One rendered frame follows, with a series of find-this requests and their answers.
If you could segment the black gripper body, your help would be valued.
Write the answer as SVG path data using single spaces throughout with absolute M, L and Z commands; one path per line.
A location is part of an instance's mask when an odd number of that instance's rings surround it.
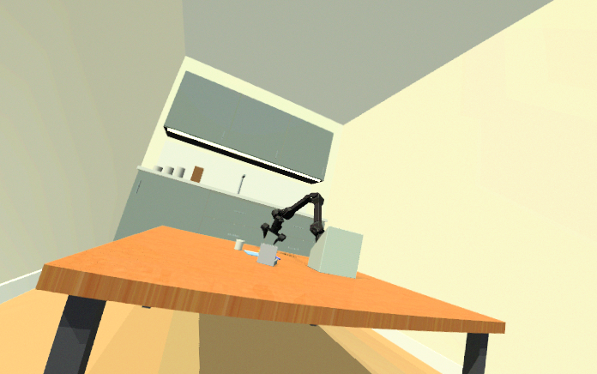
M 278 236 L 278 240 L 280 240 L 281 242 L 286 239 L 286 236 L 284 234 L 278 233 L 280 226 L 276 226 L 274 223 L 272 224 L 271 228 L 269 228 L 269 225 L 267 223 L 264 223 L 261 225 L 261 229 L 263 229 L 264 231 L 269 230 L 270 232 Z

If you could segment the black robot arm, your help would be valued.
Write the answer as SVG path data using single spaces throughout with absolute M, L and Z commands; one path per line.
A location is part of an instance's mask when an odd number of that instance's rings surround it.
M 300 210 L 303 206 L 307 203 L 314 204 L 314 223 L 310 225 L 310 231 L 315 236 L 316 242 L 318 239 L 323 235 L 325 232 L 322 225 L 322 205 L 324 203 L 323 197 L 319 194 L 319 192 L 310 193 L 309 195 L 305 195 L 304 198 L 293 204 L 291 207 L 284 208 L 282 210 L 275 209 L 272 211 L 272 216 L 274 218 L 274 224 L 276 226 L 280 226 L 284 222 L 284 219 L 290 220 L 294 213 Z M 284 218 L 284 219 L 283 219 Z M 280 230 L 279 229 L 279 230 Z

